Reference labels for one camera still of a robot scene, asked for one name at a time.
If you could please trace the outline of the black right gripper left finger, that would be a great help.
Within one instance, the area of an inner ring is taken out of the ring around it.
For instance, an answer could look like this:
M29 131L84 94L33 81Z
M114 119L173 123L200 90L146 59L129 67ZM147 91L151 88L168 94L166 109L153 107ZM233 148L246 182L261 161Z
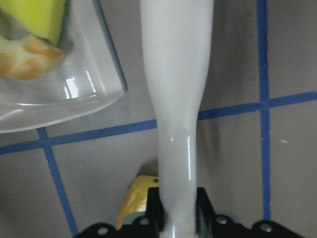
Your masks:
M163 230L164 209L160 200L158 187L150 187L148 189L146 217L155 223L159 232Z

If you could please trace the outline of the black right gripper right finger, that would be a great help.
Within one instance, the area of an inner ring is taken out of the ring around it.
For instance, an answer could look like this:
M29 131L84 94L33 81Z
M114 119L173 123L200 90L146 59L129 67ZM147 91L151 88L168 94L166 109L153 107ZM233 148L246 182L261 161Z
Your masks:
M215 211L206 190L197 188L196 228L199 235L213 235Z

